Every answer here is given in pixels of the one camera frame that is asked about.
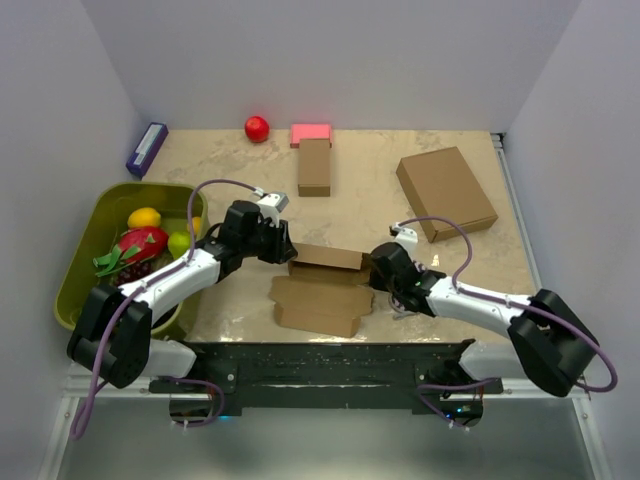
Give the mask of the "purple black striped sponge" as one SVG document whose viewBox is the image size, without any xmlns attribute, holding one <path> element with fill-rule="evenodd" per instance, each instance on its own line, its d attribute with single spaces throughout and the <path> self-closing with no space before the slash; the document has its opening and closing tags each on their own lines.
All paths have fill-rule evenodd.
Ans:
<svg viewBox="0 0 640 480">
<path fill-rule="evenodd" d="M 401 320 L 414 315 L 413 312 L 407 310 L 392 294 L 389 295 L 388 303 L 392 310 L 392 318 L 394 320 Z"/>
</svg>

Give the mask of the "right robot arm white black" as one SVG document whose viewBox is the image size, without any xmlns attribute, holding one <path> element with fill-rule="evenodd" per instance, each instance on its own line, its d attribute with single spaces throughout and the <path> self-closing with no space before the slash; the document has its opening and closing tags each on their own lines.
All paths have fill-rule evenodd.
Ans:
<svg viewBox="0 0 640 480">
<path fill-rule="evenodd" d="M 519 378 L 565 397 L 596 356 L 598 341 L 553 291 L 508 295 L 456 282 L 420 269 L 396 242 L 376 247 L 370 259 L 369 284 L 388 291 L 404 310 L 463 321 L 511 342 L 466 347 L 445 369 L 446 382 L 456 392 L 469 392 L 480 380 Z"/>
</svg>

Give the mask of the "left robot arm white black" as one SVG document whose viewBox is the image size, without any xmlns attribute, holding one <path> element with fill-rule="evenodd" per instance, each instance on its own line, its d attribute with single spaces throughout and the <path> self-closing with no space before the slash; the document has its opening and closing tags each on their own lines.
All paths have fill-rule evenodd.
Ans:
<svg viewBox="0 0 640 480">
<path fill-rule="evenodd" d="M 207 368 L 195 352 L 175 340 L 155 340 L 151 330 L 182 301 L 238 270 L 246 258 L 271 264 L 294 259 L 297 251 L 280 217 L 287 203 L 283 193 L 237 200 L 217 234 L 197 241 L 193 251 L 135 282 L 93 288 L 67 345 L 69 358 L 97 370 L 116 388 L 139 377 L 171 377 L 185 392 L 200 390 Z"/>
</svg>

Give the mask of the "small folded cardboard box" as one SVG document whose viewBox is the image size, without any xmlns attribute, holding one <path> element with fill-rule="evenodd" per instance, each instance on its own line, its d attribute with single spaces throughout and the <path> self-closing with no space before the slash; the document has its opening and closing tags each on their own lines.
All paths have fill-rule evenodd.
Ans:
<svg viewBox="0 0 640 480">
<path fill-rule="evenodd" d="M 299 143 L 298 194 L 331 195 L 331 143 L 328 139 L 302 139 Z"/>
</svg>

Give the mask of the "large folded cardboard box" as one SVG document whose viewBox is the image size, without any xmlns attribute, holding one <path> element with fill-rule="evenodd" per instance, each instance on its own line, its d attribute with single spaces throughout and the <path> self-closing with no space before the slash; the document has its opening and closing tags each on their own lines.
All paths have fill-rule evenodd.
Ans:
<svg viewBox="0 0 640 480">
<path fill-rule="evenodd" d="M 446 218 L 465 232 L 490 228 L 498 219 L 463 155 L 456 147 L 407 156 L 396 175 L 416 217 L 431 243 L 457 237 L 457 230 L 436 217 Z"/>
</svg>

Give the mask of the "purple rectangular box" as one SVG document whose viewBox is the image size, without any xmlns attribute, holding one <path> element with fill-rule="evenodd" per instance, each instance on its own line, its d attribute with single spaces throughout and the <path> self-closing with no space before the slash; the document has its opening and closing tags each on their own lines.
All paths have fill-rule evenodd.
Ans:
<svg viewBox="0 0 640 480">
<path fill-rule="evenodd" d="M 148 125 L 126 161 L 126 169 L 131 175 L 142 179 L 147 174 L 168 134 L 169 129 L 164 123 L 152 122 Z"/>
</svg>

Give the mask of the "green pear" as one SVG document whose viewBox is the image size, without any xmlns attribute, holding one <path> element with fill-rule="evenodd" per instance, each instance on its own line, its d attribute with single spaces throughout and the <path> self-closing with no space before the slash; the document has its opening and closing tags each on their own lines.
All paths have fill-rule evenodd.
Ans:
<svg viewBox="0 0 640 480">
<path fill-rule="evenodd" d="M 173 259 L 183 256 L 191 247 L 191 237 L 188 231 L 176 231 L 169 235 L 167 249 Z"/>
</svg>

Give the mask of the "red apple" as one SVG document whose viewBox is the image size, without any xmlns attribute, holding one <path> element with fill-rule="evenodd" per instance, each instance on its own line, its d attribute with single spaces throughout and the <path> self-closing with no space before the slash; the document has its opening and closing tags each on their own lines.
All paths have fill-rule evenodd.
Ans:
<svg viewBox="0 0 640 480">
<path fill-rule="evenodd" d="M 252 143 L 262 143 L 269 138 L 270 125 L 261 116 L 251 116 L 244 124 L 245 135 Z"/>
</svg>

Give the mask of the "pink sticky note block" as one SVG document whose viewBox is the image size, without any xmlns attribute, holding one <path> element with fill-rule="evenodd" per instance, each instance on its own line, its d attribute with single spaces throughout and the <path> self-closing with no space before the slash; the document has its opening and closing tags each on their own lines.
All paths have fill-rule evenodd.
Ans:
<svg viewBox="0 0 640 480">
<path fill-rule="evenodd" d="M 332 127 L 330 124 L 292 124 L 290 128 L 290 147 L 298 148 L 302 140 L 326 139 L 332 144 Z"/>
</svg>

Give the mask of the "red dragon fruit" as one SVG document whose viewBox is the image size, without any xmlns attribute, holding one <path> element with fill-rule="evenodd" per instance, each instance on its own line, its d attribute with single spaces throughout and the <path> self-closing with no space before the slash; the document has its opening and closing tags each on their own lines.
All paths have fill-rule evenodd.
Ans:
<svg viewBox="0 0 640 480">
<path fill-rule="evenodd" d="M 126 231 L 105 255 L 95 257 L 93 265 L 97 277 L 105 277 L 129 266 L 144 263 L 161 255 L 167 247 L 169 235 L 159 227 L 145 226 Z"/>
</svg>

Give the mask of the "yellow orange mango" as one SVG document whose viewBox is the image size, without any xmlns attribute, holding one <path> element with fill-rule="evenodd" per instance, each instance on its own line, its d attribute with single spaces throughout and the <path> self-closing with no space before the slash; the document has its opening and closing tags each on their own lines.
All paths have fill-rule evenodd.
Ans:
<svg viewBox="0 0 640 480">
<path fill-rule="evenodd" d="M 127 219 L 127 227 L 129 230 L 144 227 L 159 227 L 161 225 L 162 216 L 154 208 L 143 207 L 134 210 Z"/>
</svg>

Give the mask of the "dark purple grapes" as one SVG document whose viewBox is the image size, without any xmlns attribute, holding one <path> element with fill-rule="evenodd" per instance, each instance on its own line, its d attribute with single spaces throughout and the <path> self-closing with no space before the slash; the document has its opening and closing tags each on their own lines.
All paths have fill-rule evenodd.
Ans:
<svg viewBox="0 0 640 480">
<path fill-rule="evenodd" d="M 139 262 L 128 265 L 126 268 L 120 270 L 113 277 L 111 284 L 115 287 L 119 287 L 123 284 L 135 282 L 147 275 L 150 275 L 154 270 L 153 263 L 151 261 Z"/>
</svg>

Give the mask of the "olive green plastic bin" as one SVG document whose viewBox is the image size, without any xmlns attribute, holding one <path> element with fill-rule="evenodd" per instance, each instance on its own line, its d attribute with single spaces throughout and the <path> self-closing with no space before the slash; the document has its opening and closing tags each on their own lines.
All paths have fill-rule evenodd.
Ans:
<svg viewBox="0 0 640 480">
<path fill-rule="evenodd" d="M 156 209 L 161 215 L 161 228 L 171 234 L 187 227 L 187 204 L 192 187 L 171 183 L 129 182 L 107 189 L 97 200 L 70 266 L 54 301 L 54 315 L 66 330 L 73 331 L 90 290 L 101 284 L 115 285 L 116 274 L 97 277 L 93 258 L 108 253 L 127 230 L 127 219 L 143 207 Z M 209 227 L 208 202 L 203 193 L 194 200 L 194 217 L 201 217 Z M 193 329 L 201 294 L 178 304 L 173 315 L 165 315 L 153 330 L 154 339 L 183 340 Z"/>
</svg>

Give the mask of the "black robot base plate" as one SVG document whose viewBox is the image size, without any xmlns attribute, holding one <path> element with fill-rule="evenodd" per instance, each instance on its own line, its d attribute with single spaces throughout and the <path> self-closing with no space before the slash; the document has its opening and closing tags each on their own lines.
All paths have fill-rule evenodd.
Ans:
<svg viewBox="0 0 640 480">
<path fill-rule="evenodd" d="M 460 343 L 194 343 L 196 361 L 186 383 L 154 380 L 153 394 L 169 394 L 173 419 L 199 420 L 249 408 L 441 411 L 447 420 L 476 425 L 483 386 L 459 366 L 471 341 Z"/>
</svg>

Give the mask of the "aluminium frame rail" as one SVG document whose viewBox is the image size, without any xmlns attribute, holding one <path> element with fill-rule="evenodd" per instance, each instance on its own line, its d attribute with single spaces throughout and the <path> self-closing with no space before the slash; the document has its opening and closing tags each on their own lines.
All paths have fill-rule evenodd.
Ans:
<svg viewBox="0 0 640 480">
<path fill-rule="evenodd" d="M 507 235 L 498 251 L 502 257 L 514 257 L 516 265 L 524 268 L 521 273 L 508 272 L 516 280 L 514 288 L 518 292 L 529 288 L 522 298 L 508 295 L 505 307 L 515 316 L 508 321 L 507 337 L 525 376 L 541 391 L 564 398 L 587 389 L 582 383 L 584 369 L 596 355 L 592 347 L 598 341 L 560 295 L 541 286 L 502 142 L 496 136 L 491 140 L 496 172 L 491 175 L 494 185 L 489 196 L 501 217 L 499 231 Z"/>
</svg>

